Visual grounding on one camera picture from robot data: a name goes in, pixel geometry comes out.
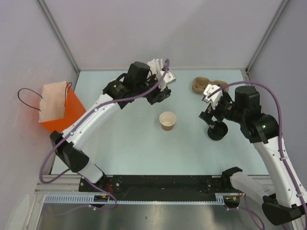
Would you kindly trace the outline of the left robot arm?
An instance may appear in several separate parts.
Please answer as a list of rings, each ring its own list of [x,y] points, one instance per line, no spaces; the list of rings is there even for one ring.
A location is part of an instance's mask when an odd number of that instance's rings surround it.
[[[138,98],[149,104],[159,103],[170,96],[167,86],[170,77],[169,60],[159,60],[154,72],[149,65],[139,61],[132,63],[128,72],[110,81],[93,106],[64,131],[53,131],[50,140],[55,153],[73,173],[89,180],[89,186],[102,191],[106,180],[102,170],[82,150],[91,135],[110,117]]]

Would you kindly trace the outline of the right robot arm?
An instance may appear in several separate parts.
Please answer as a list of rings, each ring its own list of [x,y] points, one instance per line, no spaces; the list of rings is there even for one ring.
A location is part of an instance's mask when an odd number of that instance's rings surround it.
[[[208,136],[221,140],[228,132],[224,119],[240,125],[243,136],[261,156],[273,188],[269,189],[238,167],[223,171],[221,186],[235,189],[261,205],[268,221],[283,225],[307,215],[307,191],[300,183],[288,158],[281,132],[281,122],[261,111],[260,94],[253,86],[239,86],[235,97],[219,85],[208,84],[203,91],[207,109],[199,117],[209,126]]]

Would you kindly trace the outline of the orange paper bag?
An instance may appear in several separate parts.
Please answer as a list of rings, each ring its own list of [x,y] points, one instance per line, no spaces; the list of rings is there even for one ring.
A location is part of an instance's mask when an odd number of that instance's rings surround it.
[[[31,89],[22,88],[17,97],[26,106],[36,109],[39,114],[39,123],[50,133],[62,132],[74,124],[86,109],[72,89],[71,82],[55,82],[43,85],[42,93],[35,92],[40,97],[39,107],[33,107],[20,98],[20,92]]]

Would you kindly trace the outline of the single brown paper cup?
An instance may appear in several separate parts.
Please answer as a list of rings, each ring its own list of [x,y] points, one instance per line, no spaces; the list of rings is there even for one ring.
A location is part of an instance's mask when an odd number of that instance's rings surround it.
[[[174,128],[177,122],[177,116],[170,111],[166,111],[160,114],[159,122],[164,131],[170,131]]]

